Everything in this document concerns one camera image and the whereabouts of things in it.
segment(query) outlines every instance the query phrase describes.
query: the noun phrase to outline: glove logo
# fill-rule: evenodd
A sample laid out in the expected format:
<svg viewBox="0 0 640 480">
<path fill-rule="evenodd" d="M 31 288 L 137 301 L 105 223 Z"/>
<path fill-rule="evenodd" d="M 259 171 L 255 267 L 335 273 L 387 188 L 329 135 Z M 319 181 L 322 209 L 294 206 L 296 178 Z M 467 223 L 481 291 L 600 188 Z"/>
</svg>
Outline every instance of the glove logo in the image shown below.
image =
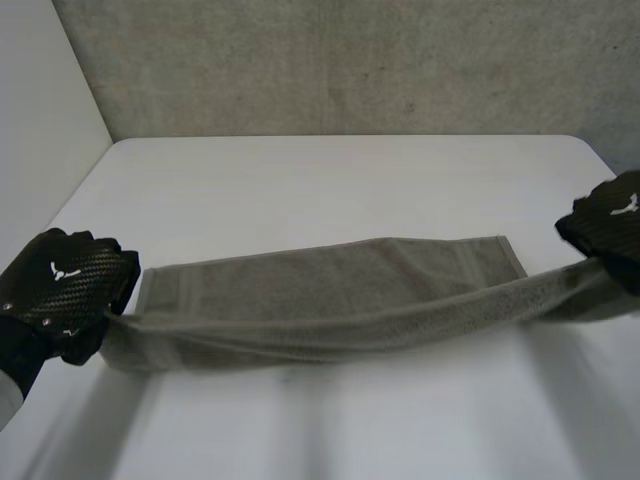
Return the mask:
<svg viewBox="0 0 640 480">
<path fill-rule="evenodd" d="M 75 272 L 63 272 L 62 270 L 58 270 L 56 269 L 56 262 L 51 262 L 51 271 L 53 272 L 53 280 L 55 282 L 62 280 L 63 278 L 69 278 L 69 277 L 74 277 L 80 273 L 82 273 L 80 270 L 76 270 Z"/>
<path fill-rule="evenodd" d="M 638 210 L 638 194 L 634 193 L 629 197 L 629 200 L 631 201 L 629 205 L 627 205 L 624 208 L 621 208 L 620 210 L 612 210 L 609 215 L 620 215 L 622 213 L 627 213 L 627 212 L 633 213 L 637 211 Z"/>
</svg>

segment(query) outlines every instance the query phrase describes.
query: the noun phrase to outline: table surface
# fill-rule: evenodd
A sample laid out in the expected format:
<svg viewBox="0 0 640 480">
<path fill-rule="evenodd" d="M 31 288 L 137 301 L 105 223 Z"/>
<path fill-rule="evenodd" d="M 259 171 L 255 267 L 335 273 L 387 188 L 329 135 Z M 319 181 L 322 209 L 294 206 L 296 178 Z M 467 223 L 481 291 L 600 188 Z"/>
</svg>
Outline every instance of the table surface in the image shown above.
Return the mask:
<svg viewBox="0 0 640 480">
<path fill-rule="evenodd" d="M 565 136 L 134 139 L 52 225 L 113 236 L 145 268 L 502 234 L 536 274 L 580 259 L 553 225 L 612 177 Z M 52 360 L 0 434 L 0 478 L 623 478 L 640 446 L 635 323 L 504 327 L 318 368 Z"/>
</svg>

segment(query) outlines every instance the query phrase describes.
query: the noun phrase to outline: carbon fiber glove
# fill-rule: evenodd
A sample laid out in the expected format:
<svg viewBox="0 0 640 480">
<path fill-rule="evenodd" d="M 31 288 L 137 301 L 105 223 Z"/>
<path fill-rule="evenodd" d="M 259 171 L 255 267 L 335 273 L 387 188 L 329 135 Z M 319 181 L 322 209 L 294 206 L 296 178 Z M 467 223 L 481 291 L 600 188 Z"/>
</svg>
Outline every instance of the carbon fiber glove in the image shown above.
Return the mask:
<svg viewBox="0 0 640 480">
<path fill-rule="evenodd" d="M 556 223 L 560 236 L 587 257 L 598 257 L 611 277 L 640 295 L 640 171 L 626 172 L 573 202 Z"/>
<path fill-rule="evenodd" d="M 116 240 L 49 230 L 0 275 L 0 326 L 28 325 L 48 358 L 82 365 L 100 348 L 105 313 L 124 311 L 139 275 L 137 252 L 122 251 Z"/>
</svg>

